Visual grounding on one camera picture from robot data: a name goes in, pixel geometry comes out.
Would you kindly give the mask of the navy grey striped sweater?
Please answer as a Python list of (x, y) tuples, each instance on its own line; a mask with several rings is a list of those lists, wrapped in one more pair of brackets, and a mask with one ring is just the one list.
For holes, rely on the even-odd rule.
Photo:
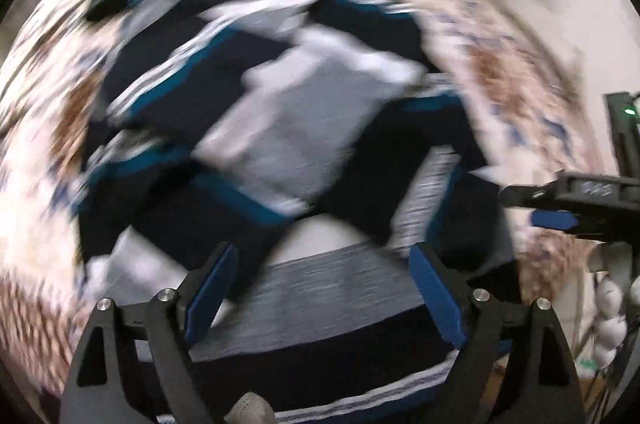
[(457, 88), (396, 0), (137, 0), (94, 102), (80, 251), (136, 297), (142, 254), (202, 267), (184, 313), (216, 415), (254, 392), (281, 423), (424, 418), (456, 350), (409, 275), (425, 243), (520, 296), (498, 187)]

